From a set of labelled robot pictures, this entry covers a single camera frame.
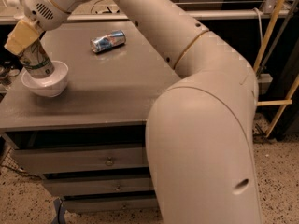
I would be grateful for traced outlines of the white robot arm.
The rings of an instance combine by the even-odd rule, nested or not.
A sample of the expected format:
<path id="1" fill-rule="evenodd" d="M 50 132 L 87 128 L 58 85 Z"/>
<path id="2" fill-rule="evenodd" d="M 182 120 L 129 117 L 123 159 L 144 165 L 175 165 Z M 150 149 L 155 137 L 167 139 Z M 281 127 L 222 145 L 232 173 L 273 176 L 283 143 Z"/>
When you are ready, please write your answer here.
<path id="1" fill-rule="evenodd" d="M 22 0 L 6 49 L 21 54 L 90 0 Z M 170 0 L 113 0 L 180 80 L 146 124 L 164 224 L 263 224 L 253 155 L 258 82 L 230 45 Z"/>

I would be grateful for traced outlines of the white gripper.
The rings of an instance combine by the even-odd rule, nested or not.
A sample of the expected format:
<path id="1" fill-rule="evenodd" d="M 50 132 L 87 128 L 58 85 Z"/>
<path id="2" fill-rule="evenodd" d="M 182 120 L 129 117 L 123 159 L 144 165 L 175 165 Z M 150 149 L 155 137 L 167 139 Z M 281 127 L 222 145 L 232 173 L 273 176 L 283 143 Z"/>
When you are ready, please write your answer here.
<path id="1" fill-rule="evenodd" d="M 24 13 L 29 19 L 21 19 L 8 34 L 4 48 L 20 55 L 38 40 L 41 29 L 58 28 L 74 10 L 75 0 L 23 0 Z"/>

